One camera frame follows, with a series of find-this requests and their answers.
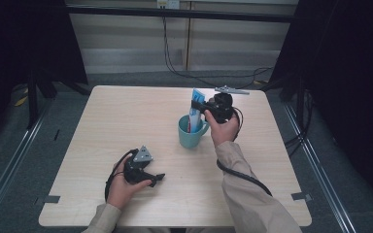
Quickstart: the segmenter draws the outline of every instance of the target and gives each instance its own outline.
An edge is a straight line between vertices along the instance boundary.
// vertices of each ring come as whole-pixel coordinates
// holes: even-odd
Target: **gray carpet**
[[[236,76],[251,73],[251,71],[222,71],[193,72],[192,74]],[[268,71],[256,78],[268,80],[270,74],[271,72]],[[206,83],[182,78],[170,72],[91,75],[88,79],[88,88],[93,88],[98,84],[211,87]],[[250,83],[252,78],[205,78],[204,80],[215,85],[227,84],[237,87]],[[0,205],[0,232],[81,232],[83,230],[83,228],[45,228],[38,223],[42,206],[35,205],[35,201],[38,197],[48,195],[88,99],[87,96],[82,96],[62,84],[58,83],[56,88],[59,93],[54,100],[41,100],[50,101],[51,108]],[[260,85],[251,85],[249,88],[258,89]],[[286,141],[295,134],[278,94],[279,90],[271,90],[267,92],[267,97],[283,140]],[[17,108],[10,105],[2,117],[3,120],[0,122],[0,174],[23,137],[27,116],[27,105]],[[331,134],[317,109],[313,113],[308,138],[349,212],[356,232],[373,232],[373,190],[354,170],[342,150],[333,143]],[[308,227],[302,227],[302,231],[342,232],[302,149],[293,155],[291,162],[301,189],[313,198],[307,203],[313,223]]]

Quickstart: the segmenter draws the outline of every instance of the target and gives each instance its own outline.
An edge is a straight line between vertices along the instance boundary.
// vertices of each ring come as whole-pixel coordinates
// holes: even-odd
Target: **mug handle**
[[[210,127],[210,124],[206,120],[202,120],[202,123],[204,125],[202,126],[201,136],[204,135],[208,131],[208,128]]]

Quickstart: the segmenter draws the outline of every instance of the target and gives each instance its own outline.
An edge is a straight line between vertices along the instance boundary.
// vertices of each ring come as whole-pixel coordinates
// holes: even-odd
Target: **wooden table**
[[[216,93],[199,90],[206,100]],[[261,91],[250,93],[233,95],[233,106],[244,114],[236,142],[273,196],[299,225],[309,225],[312,220],[305,201],[291,197],[301,189],[267,98]],[[119,225],[232,226],[211,130],[192,150],[179,143],[178,119],[188,113],[191,94],[191,88],[95,87],[51,188],[50,195],[60,196],[59,202],[45,204],[40,224],[89,225],[96,206],[105,202],[105,181],[114,163],[145,145],[154,158],[146,172],[166,176],[154,188],[136,194]]]

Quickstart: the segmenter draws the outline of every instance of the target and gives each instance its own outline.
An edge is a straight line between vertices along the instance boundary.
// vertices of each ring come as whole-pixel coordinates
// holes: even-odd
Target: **teal mug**
[[[201,140],[202,135],[204,135],[208,128],[210,127],[210,124],[200,119],[199,125],[198,125],[198,132],[196,133],[188,133],[187,132],[187,126],[189,121],[189,115],[185,115],[180,118],[178,121],[178,133],[180,136],[180,144],[187,149],[192,149],[198,146],[199,141]]]

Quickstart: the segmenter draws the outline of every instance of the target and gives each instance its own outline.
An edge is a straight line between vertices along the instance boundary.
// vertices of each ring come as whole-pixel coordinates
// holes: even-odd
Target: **left hand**
[[[142,181],[136,184],[130,184],[123,175],[123,167],[126,160],[130,157],[127,155],[116,170],[116,176],[111,183],[107,203],[122,210],[123,207],[131,200],[133,195],[144,189],[152,183],[151,180]]]

